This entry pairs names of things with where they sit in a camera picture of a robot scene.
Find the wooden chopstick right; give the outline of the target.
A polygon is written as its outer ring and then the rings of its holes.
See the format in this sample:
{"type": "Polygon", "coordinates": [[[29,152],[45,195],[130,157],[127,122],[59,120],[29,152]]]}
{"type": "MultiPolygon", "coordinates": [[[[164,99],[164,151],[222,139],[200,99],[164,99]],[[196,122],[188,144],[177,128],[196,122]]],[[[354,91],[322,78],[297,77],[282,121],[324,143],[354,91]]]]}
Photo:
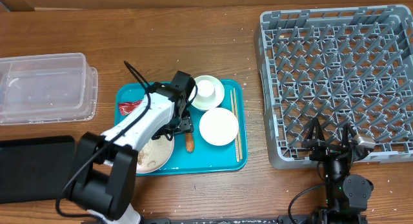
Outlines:
{"type": "Polygon", "coordinates": [[[238,114],[238,105],[237,105],[237,94],[236,94],[236,89],[233,89],[233,95],[234,95],[234,109],[235,109],[235,115],[237,117],[237,122],[239,125],[239,131],[238,131],[238,135],[237,135],[237,145],[238,145],[238,150],[239,150],[239,159],[242,160],[243,159],[243,152],[242,152],[242,148],[241,148],[241,125],[239,124],[239,114],[238,114]]]}

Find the black waste tray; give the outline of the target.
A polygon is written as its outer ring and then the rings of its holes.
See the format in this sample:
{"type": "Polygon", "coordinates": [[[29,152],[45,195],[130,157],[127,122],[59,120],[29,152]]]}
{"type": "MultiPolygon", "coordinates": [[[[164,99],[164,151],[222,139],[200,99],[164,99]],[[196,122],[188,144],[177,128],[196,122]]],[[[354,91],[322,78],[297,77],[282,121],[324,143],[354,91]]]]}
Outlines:
{"type": "Polygon", "coordinates": [[[1,203],[56,199],[68,181],[72,136],[1,142],[1,203]]]}

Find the white saucer bowl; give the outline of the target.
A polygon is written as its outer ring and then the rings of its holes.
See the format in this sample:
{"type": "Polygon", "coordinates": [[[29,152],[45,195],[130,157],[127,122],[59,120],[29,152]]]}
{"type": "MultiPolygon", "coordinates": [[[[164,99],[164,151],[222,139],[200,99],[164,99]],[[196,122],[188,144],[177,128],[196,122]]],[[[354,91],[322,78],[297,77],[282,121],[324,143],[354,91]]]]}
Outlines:
{"type": "Polygon", "coordinates": [[[224,89],[222,82],[220,82],[219,79],[213,76],[198,76],[195,78],[195,82],[196,82],[196,87],[193,89],[190,95],[190,100],[194,98],[192,102],[193,107],[195,107],[196,109],[200,111],[207,111],[207,110],[218,107],[222,103],[225,97],[225,89],[224,89]],[[198,92],[197,83],[204,79],[211,81],[215,87],[214,97],[211,100],[207,100],[207,101],[200,100],[199,96],[197,95],[197,92],[198,92]]]}

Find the wooden chopstick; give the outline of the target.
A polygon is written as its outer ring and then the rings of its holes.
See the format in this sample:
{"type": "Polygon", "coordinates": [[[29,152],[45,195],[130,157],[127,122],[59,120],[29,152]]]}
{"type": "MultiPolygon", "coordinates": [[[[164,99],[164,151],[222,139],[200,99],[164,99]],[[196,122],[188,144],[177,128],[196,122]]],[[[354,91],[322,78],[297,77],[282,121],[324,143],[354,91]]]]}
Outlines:
{"type": "Polygon", "coordinates": [[[239,159],[242,160],[243,159],[243,152],[242,152],[242,148],[241,148],[241,125],[239,124],[239,114],[238,114],[238,105],[237,105],[237,94],[236,94],[236,89],[233,89],[233,95],[234,95],[234,109],[235,109],[235,115],[237,117],[237,122],[239,125],[239,131],[238,131],[238,135],[237,135],[237,145],[238,145],[238,150],[239,150],[239,159]]]}
{"type": "Polygon", "coordinates": [[[238,122],[235,114],[235,107],[234,107],[234,95],[233,92],[230,90],[230,103],[231,103],[231,111],[232,111],[232,124],[233,124],[233,132],[235,134],[234,136],[234,144],[235,144],[235,151],[236,151],[236,162],[239,162],[239,145],[238,145],[238,140],[237,140],[237,134],[238,134],[238,122]]]}

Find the wooden chopstick left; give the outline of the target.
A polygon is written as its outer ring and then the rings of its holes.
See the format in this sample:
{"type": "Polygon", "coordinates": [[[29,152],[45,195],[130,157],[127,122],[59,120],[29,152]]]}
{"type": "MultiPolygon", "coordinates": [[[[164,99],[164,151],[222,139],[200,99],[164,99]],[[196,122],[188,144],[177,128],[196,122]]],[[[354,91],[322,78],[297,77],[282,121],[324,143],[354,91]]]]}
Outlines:
{"type": "Polygon", "coordinates": [[[234,107],[234,95],[233,92],[230,90],[230,103],[231,103],[231,111],[232,111],[232,124],[233,124],[233,132],[235,134],[234,136],[234,144],[235,144],[235,151],[236,151],[236,162],[239,162],[239,145],[238,145],[238,140],[237,140],[237,134],[238,134],[238,122],[235,114],[235,107],[234,107]]]}

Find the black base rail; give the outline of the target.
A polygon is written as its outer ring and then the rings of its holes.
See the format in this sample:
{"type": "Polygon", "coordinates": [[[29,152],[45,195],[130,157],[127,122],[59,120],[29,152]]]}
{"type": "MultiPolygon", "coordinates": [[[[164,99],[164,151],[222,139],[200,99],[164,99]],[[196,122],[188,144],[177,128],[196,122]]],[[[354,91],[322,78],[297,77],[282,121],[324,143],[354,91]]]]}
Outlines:
{"type": "Polygon", "coordinates": [[[293,224],[288,215],[276,218],[169,219],[143,218],[142,224],[293,224]]]}

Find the small white plate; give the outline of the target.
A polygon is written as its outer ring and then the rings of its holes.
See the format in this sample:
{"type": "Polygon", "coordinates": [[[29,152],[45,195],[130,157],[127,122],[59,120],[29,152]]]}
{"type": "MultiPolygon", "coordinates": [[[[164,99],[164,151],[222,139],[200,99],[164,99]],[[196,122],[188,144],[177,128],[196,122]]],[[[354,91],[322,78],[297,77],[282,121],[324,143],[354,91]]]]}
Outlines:
{"type": "Polygon", "coordinates": [[[224,146],[234,141],[232,111],[225,108],[213,108],[206,111],[199,121],[201,137],[214,146],[224,146]]]}

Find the red snack wrapper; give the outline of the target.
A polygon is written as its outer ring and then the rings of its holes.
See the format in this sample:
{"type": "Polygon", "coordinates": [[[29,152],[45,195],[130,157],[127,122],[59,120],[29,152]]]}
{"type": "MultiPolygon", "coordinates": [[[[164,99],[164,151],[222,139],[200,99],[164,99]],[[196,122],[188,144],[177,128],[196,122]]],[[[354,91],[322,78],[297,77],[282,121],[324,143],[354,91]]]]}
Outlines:
{"type": "Polygon", "coordinates": [[[122,116],[127,116],[129,115],[136,107],[138,107],[141,104],[141,100],[138,101],[127,101],[127,102],[122,102],[118,103],[118,109],[119,112],[122,116]]]}

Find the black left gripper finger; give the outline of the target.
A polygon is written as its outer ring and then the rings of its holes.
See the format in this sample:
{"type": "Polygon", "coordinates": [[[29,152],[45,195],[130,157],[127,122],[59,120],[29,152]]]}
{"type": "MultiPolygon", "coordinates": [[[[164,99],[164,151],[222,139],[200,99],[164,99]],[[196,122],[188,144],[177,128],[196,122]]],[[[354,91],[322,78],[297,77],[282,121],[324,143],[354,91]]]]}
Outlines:
{"type": "Polygon", "coordinates": [[[151,140],[157,140],[162,136],[166,137],[168,141],[171,141],[174,137],[174,133],[172,130],[162,127],[151,137],[151,140]]]}
{"type": "Polygon", "coordinates": [[[182,118],[179,126],[176,128],[176,134],[193,133],[194,125],[190,116],[182,118]]]}

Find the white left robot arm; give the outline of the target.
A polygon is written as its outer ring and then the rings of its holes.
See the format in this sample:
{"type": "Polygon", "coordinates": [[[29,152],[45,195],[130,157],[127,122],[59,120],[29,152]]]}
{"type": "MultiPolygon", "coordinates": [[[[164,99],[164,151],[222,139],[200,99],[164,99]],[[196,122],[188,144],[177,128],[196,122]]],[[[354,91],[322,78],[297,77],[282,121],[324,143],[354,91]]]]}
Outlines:
{"type": "Polygon", "coordinates": [[[140,223],[131,205],[139,152],[151,139],[172,141],[194,130],[187,110],[196,86],[191,75],[178,71],[171,82],[152,84],[137,78],[145,91],[141,104],[101,135],[81,137],[70,178],[55,202],[68,199],[95,223],[140,223]]]}

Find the grey dishwasher rack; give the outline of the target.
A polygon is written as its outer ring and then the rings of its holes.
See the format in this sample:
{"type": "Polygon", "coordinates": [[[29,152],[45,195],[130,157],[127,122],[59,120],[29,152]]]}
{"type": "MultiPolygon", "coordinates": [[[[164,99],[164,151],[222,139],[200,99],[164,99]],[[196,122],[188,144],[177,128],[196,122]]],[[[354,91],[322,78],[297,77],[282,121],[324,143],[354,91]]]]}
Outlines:
{"type": "Polygon", "coordinates": [[[310,120],[339,143],[352,125],[376,146],[368,162],[412,161],[412,13],[404,5],[263,12],[255,34],[268,160],[314,167],[310,120]]]}

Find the clear plastic storage bin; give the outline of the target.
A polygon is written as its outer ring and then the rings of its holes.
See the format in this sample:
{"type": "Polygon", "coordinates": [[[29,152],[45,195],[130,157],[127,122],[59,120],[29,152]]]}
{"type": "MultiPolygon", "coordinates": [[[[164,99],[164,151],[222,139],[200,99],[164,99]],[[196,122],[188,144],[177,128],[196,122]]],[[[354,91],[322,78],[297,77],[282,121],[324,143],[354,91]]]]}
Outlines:
{"type": "Polygon", "coordinates": [[[89,121],[98,74],[82,53],[1,59],[1,124],[89,121]]]}

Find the large white plate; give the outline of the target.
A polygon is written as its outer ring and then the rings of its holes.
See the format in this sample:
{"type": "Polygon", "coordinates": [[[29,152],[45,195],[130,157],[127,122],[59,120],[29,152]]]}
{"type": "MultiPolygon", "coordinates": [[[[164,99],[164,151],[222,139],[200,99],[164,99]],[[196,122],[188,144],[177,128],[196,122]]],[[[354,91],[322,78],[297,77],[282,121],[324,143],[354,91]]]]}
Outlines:
{"type": "Polygon", "coordinates": [[[169,141],[165,136],[150,139],[138,154],[136,173],[148,174],[160,169],[170,159],[173,150],[174,139],[169,141]]]}

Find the white cup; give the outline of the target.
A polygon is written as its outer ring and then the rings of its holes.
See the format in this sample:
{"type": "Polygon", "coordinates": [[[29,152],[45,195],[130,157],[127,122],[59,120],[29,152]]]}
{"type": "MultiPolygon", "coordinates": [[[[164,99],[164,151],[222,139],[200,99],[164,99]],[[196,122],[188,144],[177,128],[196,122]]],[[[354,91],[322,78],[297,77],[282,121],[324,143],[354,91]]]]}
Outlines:
{"type": "Polygon", "coordinates": [[[199,96],[200,100],[207,101],[211,100],[215,95],[215,87],[214,84],[209,80],[201,80],[197,83],[198,92],[197,95],[199,96]]]}

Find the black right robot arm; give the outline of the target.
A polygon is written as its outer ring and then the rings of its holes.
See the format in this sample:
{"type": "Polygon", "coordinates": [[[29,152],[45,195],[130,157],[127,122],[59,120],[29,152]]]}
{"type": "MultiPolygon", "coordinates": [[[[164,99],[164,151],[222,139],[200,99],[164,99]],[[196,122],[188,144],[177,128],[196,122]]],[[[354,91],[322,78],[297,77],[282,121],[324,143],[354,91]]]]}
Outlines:
{"type": "Polygon", "coordinates": [[[323,134],[318,118],[309,121],[302,146],[311,151],[309,159],[323,166],[323,183],[314,188],[325,187],[326,207],[313,211],[307,223],[366,223],[361,213],[374,190],[373,183],[357,174],[351,174],[353,163],[365,159],[376,142],[362,136],[348,123],[343,125],[340,144],[329,143],[323,134]]]}

